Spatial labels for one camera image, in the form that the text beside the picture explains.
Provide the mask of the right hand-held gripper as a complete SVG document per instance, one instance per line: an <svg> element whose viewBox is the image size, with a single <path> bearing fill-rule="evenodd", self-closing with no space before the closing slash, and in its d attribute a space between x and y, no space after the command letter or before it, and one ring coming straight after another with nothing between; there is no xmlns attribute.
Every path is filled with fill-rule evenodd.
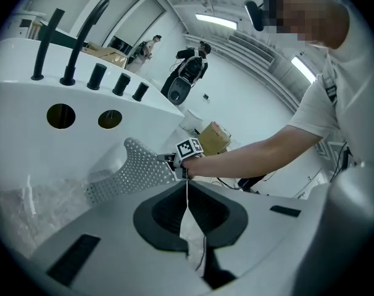
<svg viewBox="0 0 374 296"><path fill-rule="evenodd" d="M182 167L187 158L202 157L203 148L198 138L188 138L176 144L176 153L159 154L159 162L173 163L175 174L178 179L188 179L188 171Z"/></svg>

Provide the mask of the grey perforated mat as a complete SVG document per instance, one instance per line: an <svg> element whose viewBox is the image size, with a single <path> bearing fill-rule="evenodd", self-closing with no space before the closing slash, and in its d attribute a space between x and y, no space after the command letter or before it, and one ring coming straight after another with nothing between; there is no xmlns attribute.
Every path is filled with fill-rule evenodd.
<svg viewBox="0 0 374 296"><path fill-rule="evenodd" d="M95 206L119 195L131 195L151 187L176 181L169 166L157 159L157 154L135 138L123 143L127 159L121 168L109 177L89 184L85 196Z"/></svg>

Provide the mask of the person's right forearm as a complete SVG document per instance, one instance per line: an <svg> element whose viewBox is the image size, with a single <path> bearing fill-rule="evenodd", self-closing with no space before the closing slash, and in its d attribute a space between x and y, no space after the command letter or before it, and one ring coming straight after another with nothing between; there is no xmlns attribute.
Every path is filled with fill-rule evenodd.
<svg viewBox="0 0 374 296"><path fill-rule="evenodd" d="M285 167L321 139L287 125L263 141L218 155L187 158L181 165L190 176L255 178Z"/></svg>

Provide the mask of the white toilet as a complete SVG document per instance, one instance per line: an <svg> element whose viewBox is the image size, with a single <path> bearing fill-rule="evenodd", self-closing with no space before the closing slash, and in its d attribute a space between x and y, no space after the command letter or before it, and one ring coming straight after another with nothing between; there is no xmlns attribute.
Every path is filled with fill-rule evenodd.
<svg viewBox="0 0 374 296"><path fill-rule="evenodd" d="M199 130L203 119L193 110L186 109L184 112L184 119L179 124L179 127L185 131Z"/></svg>

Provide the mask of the cardboard box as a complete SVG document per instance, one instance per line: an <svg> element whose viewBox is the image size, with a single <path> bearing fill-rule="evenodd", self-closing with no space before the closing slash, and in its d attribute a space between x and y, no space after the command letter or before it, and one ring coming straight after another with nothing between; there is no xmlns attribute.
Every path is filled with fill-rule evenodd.
<svg viewBox="0 0 374 296"><path fill-rule="evenodd" d="M231 142L230 135L224 132L214 121L212 121L197 138L205 156L224 153L226 147Z"/></svg>
<svg viewBox="0 0 374 296"><path fill-rule="evenodd" d="M112 47L102 47L94 43L88 43L86 47L82 47L81 51L121 68L125 68L127 65L128 57L123 52Z"/></svg>

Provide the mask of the black bathtub knob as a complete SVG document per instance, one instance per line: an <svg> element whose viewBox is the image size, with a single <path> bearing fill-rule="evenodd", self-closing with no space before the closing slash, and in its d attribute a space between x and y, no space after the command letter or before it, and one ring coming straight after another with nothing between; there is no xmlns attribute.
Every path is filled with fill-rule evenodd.
<svg viewBox="0 0 374 296"><path fill-rule="evenodd" d="M125 88L130 83L130 80L131 80L130 75L128 75L126 73L121 73L121 75L119 76L112 92L117 96L123 96Z"/></svg>
<svg viewBox="0 0 374 296"><path fill-rule="evenodd" d="M146 83L140 82L138 88L136 89L135 93L132 95L132 98L135 101L141 102L143 96L146 94L149 86Z"/></svg>
<svg viewBox="0 0 374 296"><path fill-rule="evenodd" d="M102 78L107 70L107 67L103 64L96 64L93 68L92 74L89 78L89 82L87 83L87 88L91 90L98 90L100 88L100 84Z"/></svg>

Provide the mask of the white bathtub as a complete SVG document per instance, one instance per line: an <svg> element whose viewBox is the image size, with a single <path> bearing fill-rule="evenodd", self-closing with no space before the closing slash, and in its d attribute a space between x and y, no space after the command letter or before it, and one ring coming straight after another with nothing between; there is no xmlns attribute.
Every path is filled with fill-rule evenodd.
<svg viewBox="0 0 374 296"><path fill-rule="evenodd" d="M118 170L126 138L158 151L184 117L154 86L134 100L143 82L138 75L115 95L123 69L110 63L99 89L89 89L99 59L86 53L78 56L75 84L62 85L71 50L56 44L48 48L43 79L35 81L38 48L31 39L0 41L0 191Z"/></svg>

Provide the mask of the ceiling air vent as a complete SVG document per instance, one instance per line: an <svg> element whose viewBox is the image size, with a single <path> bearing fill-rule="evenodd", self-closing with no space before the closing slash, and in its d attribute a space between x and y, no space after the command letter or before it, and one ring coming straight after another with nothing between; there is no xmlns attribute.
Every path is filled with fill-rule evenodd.
<svg viewBox="0 0 374 296"><path fill-rule="evenodd" d="M269 65L272 64L274 58L267 52L261 50L261 48L247 42L237 36L230 35L228 37L228 41L232 44L237 44L242 48L248 49L251 53L254 53L256 56L260 57L264 62L268 63Z"/></svg>

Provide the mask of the black curved bathtub spout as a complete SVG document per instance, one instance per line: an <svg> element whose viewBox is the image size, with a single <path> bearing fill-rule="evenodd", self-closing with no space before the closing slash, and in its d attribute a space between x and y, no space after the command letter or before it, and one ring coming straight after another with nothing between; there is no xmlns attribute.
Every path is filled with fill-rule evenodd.
<svg viewBox="0 0 374 296"><path fill-rule="evenodd" d="M104 13L104 11L109 6L110 1L109 0L103 0L100 2L90 13L88 18L86 19L85 23L83 24L79 34L77 35L76 43L72 49L69 62L65 68L65 72L63 77L60 79L60 83L64 86L72 86L75 84L74 80L74 74L75 74L75 66L78 59L78 56L80 54L80 51L83 47L83 44L85 42L85 39L91 30L92 26L97 24L98 20Z"/></svg>

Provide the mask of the ceiling light panel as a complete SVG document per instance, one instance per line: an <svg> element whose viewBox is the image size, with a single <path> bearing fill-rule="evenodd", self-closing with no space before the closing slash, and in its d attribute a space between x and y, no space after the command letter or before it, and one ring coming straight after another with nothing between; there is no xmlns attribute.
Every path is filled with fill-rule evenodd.
<svg viewBox="0 0 374 296"><path fill-rule="evenodd" d="M197 20L200 20L200 21L203 21L203 22L208 22L208 23L213 23L213 24L216 24L216 25L221 25L223 27L227 27L227 28L232 29L232 30L237 30L237 28L238 28L238 23L237 22L227 20L227 19L224 19L224 18L214 17L214 16L210 16L210 15L203 15L203 14L196 14L195 16L196 16Z"/></svg>
<svg viewBox="0 0 374 296"><path fill-rule="evenodd" d="M303 74L310 84L315 82L316 74L304 63L300 57L294 56L291 63Z"/></svg>

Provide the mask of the black hand shower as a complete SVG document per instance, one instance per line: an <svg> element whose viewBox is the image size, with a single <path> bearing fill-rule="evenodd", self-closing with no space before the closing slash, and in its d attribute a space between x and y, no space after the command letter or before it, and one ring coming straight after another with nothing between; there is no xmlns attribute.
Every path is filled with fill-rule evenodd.
<svg viewBox="0 0 374 296"><path fill-rule="evenodd" d="M46 57L46 53L48 51L48 47L51 43L51 38L61 20L63 17L65 11L62 9L57 8L53 15L50 18L50 21L48 22L47 29L44 32L43 38L39 44L38 52L36 55L35 65L33 69L33 74L31 76L31 79L34 81L42 80L44 78L42 71L43 71L43 65L44 60Z"/></svg>

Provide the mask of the white cabinet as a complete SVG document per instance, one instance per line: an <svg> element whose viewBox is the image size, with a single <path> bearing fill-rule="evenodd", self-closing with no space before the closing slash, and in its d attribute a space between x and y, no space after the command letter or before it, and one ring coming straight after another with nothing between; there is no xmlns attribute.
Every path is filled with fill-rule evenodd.
<svg viewBox="0 0 374 296"><path fill-rule="evenodd" d="M6 38L37 39L46 14L20 10L11 13L6 23Z"/></svg>

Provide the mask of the person's white t-shirt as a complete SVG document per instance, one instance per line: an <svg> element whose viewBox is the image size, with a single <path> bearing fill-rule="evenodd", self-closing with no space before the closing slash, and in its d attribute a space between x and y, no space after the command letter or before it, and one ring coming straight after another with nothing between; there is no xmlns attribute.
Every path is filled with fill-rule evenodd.
<svg viewBox="0 0 374 296"><path fill-rule="evenodd" d="M374 35L357 10L347 11L345 41L327 51L289 125L322 138L339 131L357 162L374 163Z"/></svg>

